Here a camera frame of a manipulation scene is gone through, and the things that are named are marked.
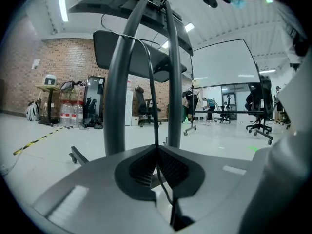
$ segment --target caster wheel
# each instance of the caster wheel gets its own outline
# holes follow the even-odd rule
[[[77,159],[74,157],[74,155],[73,154],[69,154],[69,156],[70,156],[70,158],[72,158],[73,163],[76,164],[77,163]]]

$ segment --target chair base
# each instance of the chair base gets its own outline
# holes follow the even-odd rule
[[[146,120],[141,120],[141,122],[139,121],[138,125],[139,125],[140,127],[143,127],[144,125],[146,125],[146,124],[149,124],[149,125],[150,125],[151,123],[154,123],[154,120],[151,119],[151,116],[149,115],[147,121],[146,121]]]
[[[269,135],[270,132],[272,132],[272,127],[269,127],[269,126],[265,126],[263,124],[261,124],[260,120],[256,120],[254,123],[258,122],[257,124],[253,124],[253,125],[248,125],[246,126],[246,130],[250,127],[250,129],[248,130],[249,133],[252,132],[252,129],[255,129],[256,128],[256,131],[253,133],[255,136],[257,134],[261,134],[262,136],[266,137],[269,139],[268,141],[268,144],[271,145],[272,144],[272,140],[273,140],[273,137]]]
[[[225,118],[225,116],[221,116],[221,119],[215,119],[214,121],[217,122],[218,120],[220,121],[220,123],[224,122],[224,121],[227,121],[228,123],[231,123],[229,118],[228,117]]]

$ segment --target white cabinet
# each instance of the white cabinet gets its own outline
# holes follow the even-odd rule
[[[132,99],[133,99],[133,92],[127,90],[126,112],[125,112],[125,126],[131,126],[131,120],[132,120]]]

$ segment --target wooden tabletop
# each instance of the wooden tabletop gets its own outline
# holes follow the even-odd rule
[[[43,91],[49,92],[50,90],[59,92],[59,88],[55,85],[40,85],[40,86],[35,86],[37,88],[42,89]]]

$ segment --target whiteboard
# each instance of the whiteboard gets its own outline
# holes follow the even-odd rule
[[[254,59],[243,39],[195,50],[192,64],[195,88],[260,82]]]

